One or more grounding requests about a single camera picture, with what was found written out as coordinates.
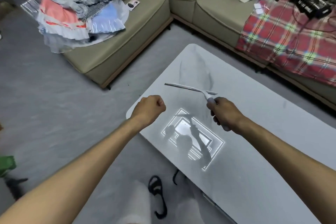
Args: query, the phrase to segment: red plaid blanket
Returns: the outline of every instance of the red plaid blanket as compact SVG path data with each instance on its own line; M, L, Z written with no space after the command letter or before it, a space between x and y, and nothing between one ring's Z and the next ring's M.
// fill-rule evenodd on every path
M313 19L288 0L259 0L265 13L255 10L246 21L236 49L292 73L336 86L336 9Z

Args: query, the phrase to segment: hand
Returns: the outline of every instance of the hand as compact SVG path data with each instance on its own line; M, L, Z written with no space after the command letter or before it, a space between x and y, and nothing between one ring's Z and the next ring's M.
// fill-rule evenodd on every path
M246 118L235 106L234 103L226 98L215 98L217 104L208 102L207 107L211 110L213 121L218 125L225 124L232 129L233 132L238 133L238 125L241 120Z
M159 95L142 98L135 106L131 119L136 120L140 129L152 124L157 117L166 110L166 105Z

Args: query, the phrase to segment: person's left hand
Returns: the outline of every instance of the person's left hand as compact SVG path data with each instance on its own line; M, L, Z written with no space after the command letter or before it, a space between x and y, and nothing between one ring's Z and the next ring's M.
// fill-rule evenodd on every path
M141 129L152 124L166 110L166 105L159 95L142 98L135 106L131 118L136 120Z

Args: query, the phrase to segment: gray floor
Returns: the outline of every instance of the gray floor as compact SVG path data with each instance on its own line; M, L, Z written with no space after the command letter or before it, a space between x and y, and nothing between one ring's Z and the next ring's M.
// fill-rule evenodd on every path
M43 43L37 24L16 10L0 22L0 154L14 155L16 177L28 177L29 191L57 169L115 129L129 107L190 43L196 43L227 63L336 127L336 120L276 78L256 74L253 67L225 49L179 24L172 24L111 84L101 90L79 74ZM168 218L185 196L183 186L171 182L174 166L137 135L122 151L90 197L75 223L114 223L119 217L122 193L134 179L147 183L152 175L163 180ZM206 223L229 223L219 211L199 198Z

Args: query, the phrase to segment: green bag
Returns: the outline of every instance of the green bag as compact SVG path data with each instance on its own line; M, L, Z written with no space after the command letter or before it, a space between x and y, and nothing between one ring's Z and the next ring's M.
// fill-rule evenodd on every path
M4 177L9 170L16 168L14 156L0 156L0 177Z

